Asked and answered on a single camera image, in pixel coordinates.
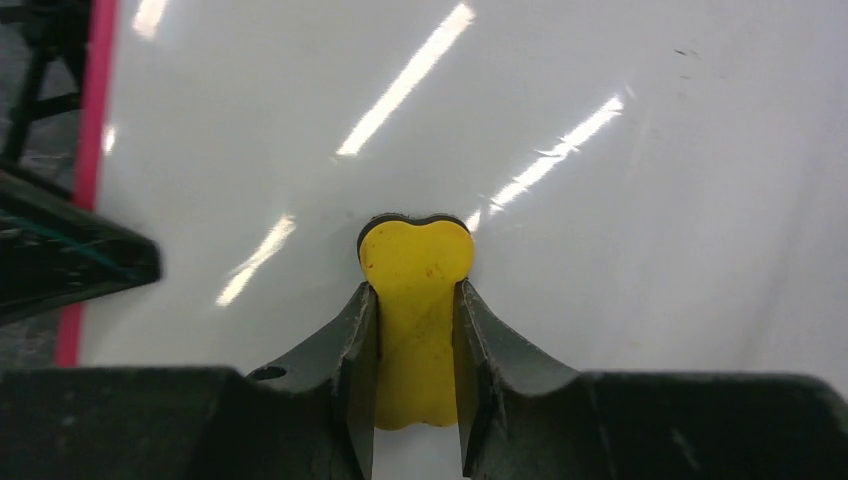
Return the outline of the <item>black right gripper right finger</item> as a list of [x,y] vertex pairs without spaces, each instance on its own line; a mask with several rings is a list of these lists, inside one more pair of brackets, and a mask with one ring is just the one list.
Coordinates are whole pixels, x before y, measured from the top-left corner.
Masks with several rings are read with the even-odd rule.
[[847,405],[803,375],[578,371],[454,290],[471,479],[843,479]]

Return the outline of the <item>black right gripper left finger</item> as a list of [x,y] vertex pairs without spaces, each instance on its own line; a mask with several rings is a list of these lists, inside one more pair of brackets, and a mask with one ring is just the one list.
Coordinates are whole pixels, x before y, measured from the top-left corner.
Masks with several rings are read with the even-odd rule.
[[229,367],[5,370],[5,479],[367,479],[378,302],[248,375]]

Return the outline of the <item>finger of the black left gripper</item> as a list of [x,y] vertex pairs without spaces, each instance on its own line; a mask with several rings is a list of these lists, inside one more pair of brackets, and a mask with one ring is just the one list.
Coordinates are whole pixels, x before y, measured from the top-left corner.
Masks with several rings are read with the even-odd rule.
[[1,324],[152,284],[152,240],[1,173]]

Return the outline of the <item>yellow whiteboard eraser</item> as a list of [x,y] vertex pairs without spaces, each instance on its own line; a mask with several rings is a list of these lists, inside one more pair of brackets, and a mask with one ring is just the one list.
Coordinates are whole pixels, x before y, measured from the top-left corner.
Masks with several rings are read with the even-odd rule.
[[455,424],[453,297],[472,269],[471,232],[449,215],[381,214],[360,232],[357,255],[378,300],[377,428]]

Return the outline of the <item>pink framed whiteboard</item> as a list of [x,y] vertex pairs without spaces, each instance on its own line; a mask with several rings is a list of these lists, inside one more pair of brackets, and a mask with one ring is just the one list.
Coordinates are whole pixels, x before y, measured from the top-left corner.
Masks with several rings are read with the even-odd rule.
[[843,1],[99,1],[76,201],[158,283],[61,366],[250,371],[332,318],[383,213],[446,213],[509,326],[585,370],[847,389]]

